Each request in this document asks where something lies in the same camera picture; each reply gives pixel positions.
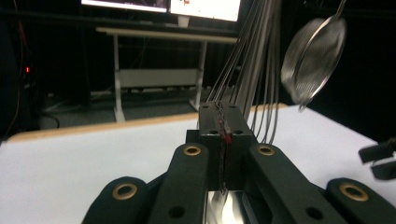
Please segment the white panel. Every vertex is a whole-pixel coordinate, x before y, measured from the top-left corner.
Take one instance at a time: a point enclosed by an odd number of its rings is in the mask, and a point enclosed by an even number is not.
[[[197,69],[122,69],[122,87],[194,86]]]

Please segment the computer monitor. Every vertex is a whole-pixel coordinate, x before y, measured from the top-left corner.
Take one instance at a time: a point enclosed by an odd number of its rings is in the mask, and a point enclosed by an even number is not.
[[[167,0],[81,0],[81,4],[96,7],[114,7],[165,13],[167,11],[166,1]]]
[[[178,15],[237,21],[241,0],[170,0],[170,12]]]

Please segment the white table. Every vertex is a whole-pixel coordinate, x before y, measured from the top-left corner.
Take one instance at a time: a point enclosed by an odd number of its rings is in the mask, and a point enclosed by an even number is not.
[[[124,122],[122,112],[121,88],[126,87],[163,87],[195,84],[195,97],[190,103],[198,109],[201,99],[202,82],[204,78],[206,46],[208,42],[234,44],[235,37],[220,35],[185,34],[170,31],[148,31],[140,29],[117,29],[98,27],[97,32],[113,36],[114,43],[114,81],[116,106],[114,113],[117,122]],[[119,36],[150,37],[160,39],[187,40],[201,42],[198,69],[120,69]]]
[[[174,150],[195,129],[196,117],[123,125],[0,147],[0,223],[80,223],[110,181],[149,182],[167,170]],[[396,205],[396,182],[374,180],[358,151],[375,142],[297,106],[282,108],[274,145],[313,183],[356,179]]]

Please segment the dark background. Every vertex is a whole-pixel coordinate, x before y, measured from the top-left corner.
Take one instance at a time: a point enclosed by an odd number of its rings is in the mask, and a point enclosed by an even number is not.
[[[396,6],[392,2],[346,2],[347,37],[343,56],[328,84],[309,105],[376,141],[396,134]],[[79,0],[19,0],[17,3],[19,10],[33,12],[177,23],[175,15],[82,7]],[[12,0],[2,4],[3,8],[14,8]],[[242,1],[238,22],[191,18],[190,25],[238,32],[250,4],[251,0]],[[301,27],[313,18],[328,18],[338,4],[339,1],[332,0],[283,1],[281,57]],[[7,27],[11,30],[11,41],[14,39],[14,51],[19,52],[18,40],[15,40],[18,36],[13,35],[12,24],[7,23]],[[24,28],[43,97],[52,92],[77,104],[88,105],[91,91],[103,91],[114,85],[110,36],[77,24],[25,22]],[[130,56],[121,57],[121,67],[196,67],[198,64],[199,43],[147,38],[122,38],[120,42],[123,45],[120,54]],[[208,45],[205,87],[213,85],[230,51],[228,45]],[[19,61],[18,53],[12,57]],[[292,104],[283,89],[281,102]]]

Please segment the cable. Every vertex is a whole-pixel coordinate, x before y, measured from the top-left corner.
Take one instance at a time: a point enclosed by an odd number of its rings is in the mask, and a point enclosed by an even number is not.
[[[15,10],[18,11],[18,7],[17,7],[17,3],[14,0],[14,7]],[[14,118],[12,119],[12,121],[9,123],[8,128],[6,130],[6,133],[4,135],[4,139],[7,138],[9,132],[11,131],[12,126],[15,124],[15,121],[17,120],[18,114],[20,113],[20,98],[21,98],[21,72],[22,72],[22,64],[23,64],[23,39],[24,36],[22,35],[22,32],[20,31],[20,42],[21,42],[21,62],[20,62],[20,71],[18,73],[18,84],[17,84],[17,89],[18,89],[18,93],[17,93],[17,105],[15,108],[15,114],[14,114]]]

